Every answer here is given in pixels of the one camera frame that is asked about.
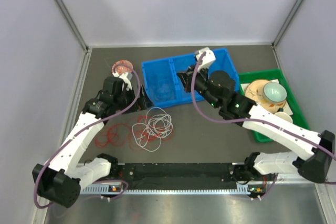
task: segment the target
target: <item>blue bin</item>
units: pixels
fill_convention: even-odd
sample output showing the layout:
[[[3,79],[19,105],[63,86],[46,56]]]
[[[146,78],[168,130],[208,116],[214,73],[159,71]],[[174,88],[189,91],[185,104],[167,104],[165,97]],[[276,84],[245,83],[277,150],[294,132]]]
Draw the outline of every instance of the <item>blue bin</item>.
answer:
[[[209,74],[224,70],[235,80],[235,90],[239,91],[239,77],[226,48],[213,50],[216,61],[210,66]],[[142,62],[142,73],[146,93],[155,106],[165,108],[192,102],[191,94],[184,92],[183,85],[176,73],[195,64],[194,54],[169,57]],[[197,92],[196,100],[204,100]]]

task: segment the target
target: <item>white panel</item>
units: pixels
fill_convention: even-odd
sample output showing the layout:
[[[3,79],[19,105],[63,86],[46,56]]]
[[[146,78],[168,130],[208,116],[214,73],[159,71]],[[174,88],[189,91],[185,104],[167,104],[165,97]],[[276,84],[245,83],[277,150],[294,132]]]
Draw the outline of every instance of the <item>white panel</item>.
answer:
[[[335,17],[336,0],[305,0],[278,49],[290,87],[311,129],[319,132],[336,133]]]
[[[29,223],[32,170],[60,144],[83,51],[54,0],[0,0],[0,216]]]
[[[64,0],[92,46],[272,42],[295,0]]]

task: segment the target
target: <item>white cable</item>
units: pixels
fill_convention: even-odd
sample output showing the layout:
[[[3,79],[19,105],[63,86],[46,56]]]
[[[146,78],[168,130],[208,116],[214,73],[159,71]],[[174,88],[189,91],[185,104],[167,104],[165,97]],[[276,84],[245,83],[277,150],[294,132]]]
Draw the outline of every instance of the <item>white cable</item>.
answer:
[[[162,110],[164,114],[154,115],[148,120],[148,113],[153,109]],[[163,126],[156,126],[159,122],[162,122]],[[133,128],[139,124],[144,125],[145,129],[142,131],[140,137],[137,138],[134,134]],[[145,123],[136,123],[132,126],[132,133],[136,144],[148,152],[157,151],[161,146],[162,139],[168,137],[170,133],[172,133],[172,131],[172,117],[159,107],[152,107],[150,110],[147,111]],[[160,140],[159,146],[154,150],[146,148],[150,136],[156,136]]]

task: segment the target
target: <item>purple hose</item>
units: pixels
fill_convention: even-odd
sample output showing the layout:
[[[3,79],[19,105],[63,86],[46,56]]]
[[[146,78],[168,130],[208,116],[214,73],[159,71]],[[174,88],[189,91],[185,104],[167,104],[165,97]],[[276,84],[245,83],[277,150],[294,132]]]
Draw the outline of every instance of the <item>purple hose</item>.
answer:
[[[117,66],[124,66],[124,67],[129,67],[129,66],[126,66],[124,64],[117,64],[115,67],[114,67],[114,72],[115,72],[115,69]],[[85,131],[86,129],[88,129],[89,127],[92,127],[98,123],[101,123],[101,122],[104,122],[104,121],[107,121],[107,120],[110,120],[118,115],[121,115],[122,113],[126,112],[127,110],[129,110],[134,104],[135,102],[137,101],[138,97],[140,96],[140,90],[141,90],[141,83],[140,83],[140,78],[138,76],[138,74],[134,71],[134,69],[132,69],[132,72],[134,73],[135,77],[137,78],[137,81],[138,81],[138,90],[137,90],[137,93],[135,95],[135,98],[133,100],[133,102],[131,102],[130,105],[128,105],[125,109],[117,112],[116,114],[114,115],[111,115],[111,116],[108,116],[107,118],[104,118],[104,119],[100,119],[94,123],[91,123],[87,126],[85,126],[84,128],[82,128],[79,132],[77,132],[74,136],[78,136],[80,133],[82,133],[83,131]],[[38,185],[40,183],[40,180],[41,180],[41,177],[42,177],[42,174],[44,173],[44,171],[47,169],[47,167],[50,165],[51,161],[53,161],[53,159],[58,155],[58,153],[60,153],[65,147],[68,146],[68,144],[70,144],[72,141],[72,139],[69,139],[66,143],[64,143],[52,156],[50,159],[48,159],[48,161],[44,164],[44,166],[42,167],[41,171],[39,172],[37,178],[36,178],[36,181],[35,181],[35,185],[34,185],[34,194],[33,194],[33,198],[34,198],[34,204],[35,206],[38,208],[38,209],[44,209],[44,208],[47,208],[47,207],[50,207],[52,205],[52,202],[45,205],[45,206],[41,206],[39,203],[38,203],[38,200],[37,200],[37,189],[38,189]]]
[[[202,59],[203,57],[205,56],[205,54],[201,55],[199,60],[197,61],[196,63],[196,66],[195,66],[195,69],[194,69],[194,72],[193,72],[193,76],[192,76],[192,79],[191,79],[191,97],[192,97],[192,100],[193,100],[193,104],[194,104],[194,107],[195,109],[198,111],[198,113],[204,117],[205,119],[208,119],[209,121],[211,122],[214,122],[214,123],[240,123],[240,122],[258,122],[258,123],[265,123],[265,124],[268,124],[276,129],[280,129],[279,126],[273,124],[273,123],[270,123],[268,121],[265,121],[265,120],[261,120],[261,119],[252,119],[252,118],[242,118],[242,119],[232,119],[232,120],[217,120],[217,119],[213,119],[213,118],[210,118],[209,116],[205,115],[200,109],[199,107],[197,106],[197,103],[196,103],[196,99],[195,99],[195,80],[196,80],[196,75],[197,75],[197,70],[198,70],[198,67],[199,65],[201,64],[202,62]],[[300,135],[297,135],[295,133],[292,133],[286,129],[283,129],[282,130],[283,132],[287,133],[288,135],[291,135],[295,138],[298,138],[308,144],[311,144],[312,146],[322,150],[323,152],[327,153],[330,157],[332,157],[334,160],[336,160],[336,155],[331,153],[330,151],[328,151],[326,148],[300,136]],[[329,185],[335,185],[336,182],[326,182],[326,184],[329,184]]]
[[[94,182],[93,184],[99,184],[99,183],[109,183],[109,182],[121,182],[123,184],[125,184],[125,188],[122,190],[121,193],[119,193],[118,195],[114,196],[113,198],[110,198],[111,200],[115,200],[115,199],[118,199],[121,195],[123,195],[125,193],[125,191],[128,189],[128,183],[125,181],[125,180],[121,180],[121,179],[112,179],[112,180],[101,180],[101,181],[97,181],[97,182]],[[88,199],[94,199],[94,198],[101,198],[102,196],[100,195],[93,195],[93,196],[89,196],[89,197],[86,197],[78,202],[76,202],[76,206],[78,207],[80,204],[82,204],[84,201],[87,201]],[[55,210],[55,207],[53,208],[53,214],[54,214],[54,217],[56,219],[61,219],[63,218],[65,215],[67,215],[69,213],[69,211],[75,206],[72,206],[71,208],[65,210],[65,212],[63,212],[63,214],[61,215],[57,215],[56,213],[56,210]]]

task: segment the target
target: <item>purple cable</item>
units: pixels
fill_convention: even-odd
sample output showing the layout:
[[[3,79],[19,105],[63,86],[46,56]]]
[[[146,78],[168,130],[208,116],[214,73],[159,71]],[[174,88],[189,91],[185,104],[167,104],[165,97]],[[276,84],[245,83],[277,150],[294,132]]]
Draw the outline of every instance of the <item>purple cable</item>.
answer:
[[[201,64],[202,62],[202,59],[203,57],[205,56],[205,54],[201,55],[200,58],[198,59],[197,63],[196,63],[196,66],[195,66],[195,69],[194,69],[194,72],[193,72],[193,76],[192,76],[192,79],[191,79],[191,97],[192,97],[192,100],[193,100],[193,104],[194,104],[194,107],[196,109],[196,111],[202,116],[204,117],[205,119],[211,121],[211,122],[214,122],[214,123],[240,123],[240,122],[258,122],[258,123],[263,123],[263,124],[268,124],[276,129],[280,129],[281,127],[271,123],[271,122],[268,122],[268,121],[265,121],[265,120],[261,120],[261,119],[252,119],[252,118],[241,118],[241,119],[231,119],[231,120],[217,120],[217,119],[214,119],[214,118],[210,118],[209,116],[205,115],[200,109],[199,107],[197,106],[197,103],[196,103],[196,99],[195,99],[195,81],[196,81],[196,75],[197,75],[197,70],[198,70],[198,67],[199,65]],[[308,144],[311,144],[312,146],[322,150],[323,152],[327,153],[330,157],[332,157],[334,160],[336,160],[336,155],[331,153],[329,150],[327,150],[326,148],[300,136],[300,135],[297,135],[295,133],[292,133],[286,129],[282,129],[283,132],[287,133],[288,135],[291,135],[295,138],[298,138]],[[326,184],[329,184],[329,185],[336,185],[336,182],[325,182]]]
[[[118,195],[114,196],[113,198],[110,198],[111,200],[115,200],[115,199],[118,199],[120,198],[121,195],[123,195],[125,193],[125,191],[128,189],[128,183],[125,181],[125,180],[122,180],[122,179],[112,179],[112,180],[101,180],[101,181],[96,181],[94,182],[93,184],[101,184],[101,183],[109,183],[109,182],[121,182],[123,184],[125,184],[125,189],[123,189],[123,191],[121,193],[119,193]],[[84,201],[88,200],[88,199],[94,199],[94,198],[101,198],[103,196],[100,196],[100,195],[93,195],[93,196],[89,196],[89,197],[86,197],[78,202],[76,202],[76,205],[75,206],[72,206],[71,208],[67,209],[63,214],[61,215],[57,215],[56,213],[56,210],[55,210],[55,207],[53,208],[53,214],[54,214],[54,217],[56,219],[61,219],[63,218],[65,215],[67,215],[69,213],[69,211],[71,209],[73,209],[74,207],[78,207],[80,206],[80,204],[82,204]]]
[[[113,72],[115,72],[115,69],[117,66],[124,66],[124,67],[129,67],[129,66],[126,66],[124,64],[117,64],[114,69],[113,69]],[[86,129],[88,129],[89,127],[92,127],[98,123],[101,123],[101,122],[104,122],[104,121],[107,121],[107,120],[110,120],[118,115],[121,115],[122,113],[126,112],[128,109],[130,109],[134,104],[135,102],[137,101],[138,97],[140,96],[140,90],[141,90],[141,83],[140,83],[140,78],[138,76],[138,74],[134,71],[134,69],[131,69],[132,72],[134,73],[135,77],[137,78],[137,81],[138,81],[138,90],[137,90],[137,93],[135,95],[135,98],[134,100],[131,102],[130,105],[128,105],[125,109],[117,112],[116,114],[113,114],[111,116],[108,116],[107,118],[104,118],[104,119],[100,119],[94,123],[91,123],[87,126],[85,126],[84,128],[82,128],[80,131],[78,131],[74,137],[78,136],[80,133],[82,133],[83,131],[85,131]],[[40,183],[40,180],[41,180],[41,177],[42,177],[42,174],[44,173],[44,171],[47,169],[47,167],[50,165],[51,161],[53,161],[53,159],[58,155],[58,153],[60,153],[65,147],[68,146],[68,144],[70,144],[72,141],[72,138],[69,139],[65,144],[63,144],[52,156],[50,159],[48,159],[48,161],[44,164],[44,166],[42,167],[41,171],[39,172],[37,178],[36,178],[36,181],[35,181],[35,185],[34,185],[34,194],[33,194],[33,199],[34,199],[34,204],[35,206],[38,208],[38,209],[44,209],[44,208],[47,208],[47,207],[50,207],[52,205],[52,202],[45,205],[45,206],[41,206],[39,203],[38,203],[38,200],[37,200],[37,189],[38,189],[38,185]]]

